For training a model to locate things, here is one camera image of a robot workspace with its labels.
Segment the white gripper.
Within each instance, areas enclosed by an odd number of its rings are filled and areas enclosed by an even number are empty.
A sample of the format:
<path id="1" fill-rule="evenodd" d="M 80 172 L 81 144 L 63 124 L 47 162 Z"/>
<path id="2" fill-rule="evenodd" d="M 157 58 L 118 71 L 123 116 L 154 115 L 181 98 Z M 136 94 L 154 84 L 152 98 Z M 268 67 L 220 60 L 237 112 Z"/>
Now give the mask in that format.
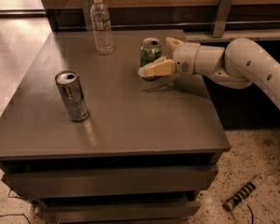
<path id="1" fill-rule="evenodd" d="M 194 74 L 195 59 L 201 45 L 199 43 L 183 43 L 173 37 L 166 38 L 166 45 L 173 53 L 173 60 L 161 56 L 152 63 L 148 63 L 138 70 L 140 77 L 163 77 L 175 72 L 181 75 Z"/>

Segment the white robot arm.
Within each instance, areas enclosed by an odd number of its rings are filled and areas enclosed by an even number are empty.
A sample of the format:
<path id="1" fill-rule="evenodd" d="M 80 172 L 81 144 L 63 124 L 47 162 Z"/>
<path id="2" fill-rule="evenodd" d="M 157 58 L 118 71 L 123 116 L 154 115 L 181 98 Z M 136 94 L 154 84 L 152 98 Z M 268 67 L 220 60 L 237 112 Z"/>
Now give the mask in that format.
<path id="1" fill-rule="evenodd" d="M 166 39 L 170 59 L 161 56 L 138 70 L 138 75 L 164 77 L 173 73 L 201 75 L 216 84 L 244 89 L 257 85 L 280 110 L 280 63 L 263 47 L 247 38 L 236 38 L 225 48 Z"/>

